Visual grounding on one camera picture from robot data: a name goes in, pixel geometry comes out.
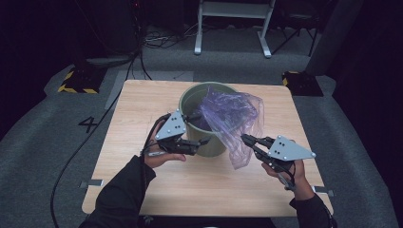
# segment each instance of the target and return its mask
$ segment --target black chair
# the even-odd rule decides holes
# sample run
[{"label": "black chair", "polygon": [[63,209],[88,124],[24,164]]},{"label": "black chair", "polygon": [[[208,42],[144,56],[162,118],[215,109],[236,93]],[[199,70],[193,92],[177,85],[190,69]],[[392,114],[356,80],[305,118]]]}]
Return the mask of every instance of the black chair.
[{"label": "black chair", "polygon": [[[332,2],[334,2],[334,0],[325,0],[323,4],[320,4],[320,1],[313,2],[313,0],[278,0],[277,8],[275,9],[278,12],[276,25],[281,28],[283,33],[285,28],[295,29],[295,31],[288,37],[284,33],[286,37],[285,41],[281,43],[272,54],[275,54],[295,35],[299,35],[302,29],[306,29],[312,38],[312,44],[308,54],[308,56],[311,56],[317,39],[317,32],[319,29],[323,28],[328,16],[325,13],[331,12],[329,7],[332,6]],[[312,29],[315,30],[314,35],[310,32]]]}]

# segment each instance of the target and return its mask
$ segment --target person's left hand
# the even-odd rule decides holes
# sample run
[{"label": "person's left hand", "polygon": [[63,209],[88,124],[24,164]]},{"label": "person's left hand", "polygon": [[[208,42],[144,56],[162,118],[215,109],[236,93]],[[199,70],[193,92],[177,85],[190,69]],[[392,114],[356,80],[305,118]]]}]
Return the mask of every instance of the person's left hand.
[{"label": "person's left hand", "polygon": [[164,153],[161,155],[157,156],[148,156],[149,152],[159,152],[162,151],[161,148],[157,144],[157,140],[155,139],[155,135],[157,134],[157,131],[161,128],[161,125],[164,124],[164,122],[159,122],[157,126],[155,127],[154,132],[151,135],[151,140],[148,144],[153,144],[149,147],[148,152],[144,153],[144,162],[147,164],[150,168],[156,168],[161,165],[163,165],[167,161],[186,161],[186,157],[184,154],[170,154],[170,153]]}]

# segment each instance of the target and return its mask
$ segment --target trash can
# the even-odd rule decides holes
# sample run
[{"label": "trash can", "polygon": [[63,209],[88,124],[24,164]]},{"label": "trash can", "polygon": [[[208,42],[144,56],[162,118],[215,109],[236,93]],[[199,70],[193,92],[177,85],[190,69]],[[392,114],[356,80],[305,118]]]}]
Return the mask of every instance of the trash can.
[{"label": "trash can", "polygon": [[[229,85],[206,82],[193,85],[189,87],[181,96],[179,101],[179,110],[183,115],[191,115],[194,110],[202,103],[202,99],[207,95],[208,87],[214,88],[216,91],[223,93],[237,92],[236,89]],[[198,141],[204,137],[211,137],[208,144],[199,147],[198,155],[203,157],[216,157],[222,154],[226,147],[217,137],[217,133],[213,131],[203,130],[193,125],[192,123],[186,123],[186,135],[187,139],[191,141]]]}]

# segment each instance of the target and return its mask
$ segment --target hand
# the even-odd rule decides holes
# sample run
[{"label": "hand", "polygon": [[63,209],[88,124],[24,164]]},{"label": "hand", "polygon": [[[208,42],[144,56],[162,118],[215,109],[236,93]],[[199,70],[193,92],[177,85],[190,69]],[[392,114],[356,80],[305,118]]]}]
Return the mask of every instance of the hand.
[{"label": "hand", "polygon": [[[266,170],[266,173],[269,176],[278,178],[278,173],[276,173],[269,165],[267,165],[266,163],[262,163],[261,166],[264,168],[264,170]],[[296,181],[296,190],[294,191],[294,195],[296,197],[296,200],[308,200],[312,198],[315,193],[312,190],[311,185],[305,178],[305,168],[303,161],[294,161],[294,164],[290,168],[290,173],[294,172],[294,167],[296,170],[296,173],[294,174],[294,179]],[[291,179],[290,176],[285,172],[282,172],[281,175],[288,181]]]},{"label": "hand", "polygon": [[144,162],[147,164],[150,168],[156,168],[161,165],[163,165],[167,161],[186,161],[186,157],[184,154],[161,154],[158,156],[148,156],[149,152],[159,152],[162,151],[161,148],[157,144],[157,140],[155,139],[155,135],[157,134],[158,130],[161,128],[162,124],[164,121],[159,122],[157,126],[155,127],[154,132],[151,134],[151,140],[148,142],[149,145],[151,145],[148,148],[148,152],[144,153]]}]

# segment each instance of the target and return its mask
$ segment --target table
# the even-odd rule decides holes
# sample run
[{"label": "table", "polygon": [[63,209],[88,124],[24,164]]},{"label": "table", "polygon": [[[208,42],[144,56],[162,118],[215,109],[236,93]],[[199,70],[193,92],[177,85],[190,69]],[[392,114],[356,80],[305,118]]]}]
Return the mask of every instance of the table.
[{"label": "table", "polygon": [[[107,184],[133,155],[139,155],[154,122],[175,111],[186,89],[196,83],[125,82],[92,178]],[[264,102],[264,134],[284,135],[309,148],[291,93],[282,85],[231,85],[239,92],[261,97]],[[294,217],[288,205],[293,193],[267,176],[255,157],[234,170],[228,152],[215,157],[187,156],[186,162],[169,161],[155,168],[157,178],[146,192],[141,215],[200,217]],[[306,177],[323,186],[315,160],[305,161]],[[90,214],[102,186],[89,186],[83,211]],[[320,195],[329,210],[327,195]]]},{"label": "table", "polygon": [[265,39],[270,18],[276,0],[268,0],[267,4],[248,4],[231,2],[209,2],[200,0],[198,13],[198,34],[196,36],[195,54],[202,53],[202,18],[203,16],[222,16],[222,17],[242,17],[264,19],[262,31],[258,31],[258,37],[263,54],[266,58],[272,57]]}]

